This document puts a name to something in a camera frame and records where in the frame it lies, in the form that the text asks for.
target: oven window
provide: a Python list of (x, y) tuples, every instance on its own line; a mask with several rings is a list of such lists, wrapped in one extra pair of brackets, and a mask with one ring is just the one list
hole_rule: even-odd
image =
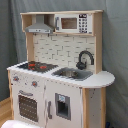
[(62, 29), (77, 29), (77, 18), (61, 18)]
[(37, 102), (35, 100), (19, 95), (19, 111), (21, 116), (38, 122)]

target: cabinet handle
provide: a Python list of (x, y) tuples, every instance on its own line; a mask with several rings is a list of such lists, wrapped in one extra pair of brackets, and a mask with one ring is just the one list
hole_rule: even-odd
[(26, 92), (24, 92), (22, 90), (20, 90), (19, 93), (21, 93), (22, 95), (25, 95), (25, 96), (33, 96), (32, 93), (26, 93)]
[(57, 21), (59, 20), (59, 17), (56, 17), (55, 18), (55, 27), (56, 27), (56, 30), (59, 30), (59, 27), (57, 27)]
[(48, 102), (48, 117), (49, 119), (52, 119), (52, 115), (50, 114), (50, 106), (51, 106), (51, 101)]

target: gray wall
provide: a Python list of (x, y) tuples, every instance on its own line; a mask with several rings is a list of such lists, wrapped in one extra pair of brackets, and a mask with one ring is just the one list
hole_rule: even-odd
[(16, 62), (26, 60), (25, 36), (21, 29), (20, 12), (29, 11), (77, 11), (77, 10), (104, 10), (103, 13), (103, 70), (113, 73), (115, 83), (107, 87), (107, 121), (114, 128), (128, 128), (128, 1), (127, 0), (10, 0), (11, 14), (8, 12), (7, 0), (4, 0), (6, 9), (2, 5), (0, 23), (0, 90), (2, 97), (8, 96), (7, 72), (5, 67)]

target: stovetop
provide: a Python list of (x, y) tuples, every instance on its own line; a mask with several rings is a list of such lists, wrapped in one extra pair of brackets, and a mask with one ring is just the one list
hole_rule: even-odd
[(44, 73), (44, 72), (47, 72), (47, 71), (49, 71), (55, 67), (58, 67), (58, 65), (31, 61), (31, 62), (22, 64), (22, 65), (17, 66), (17, 67), (22, 68), (22, 69), (26, 69), (26, 70), (32, 70), (32, 71)]

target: range hood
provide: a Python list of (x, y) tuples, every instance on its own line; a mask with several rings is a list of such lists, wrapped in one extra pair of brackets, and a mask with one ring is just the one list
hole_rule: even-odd
[(36, 15), (36, 23), (25, 28), (25, 32), (53, 33), (54, 28), (44, 23), (44, 15)]

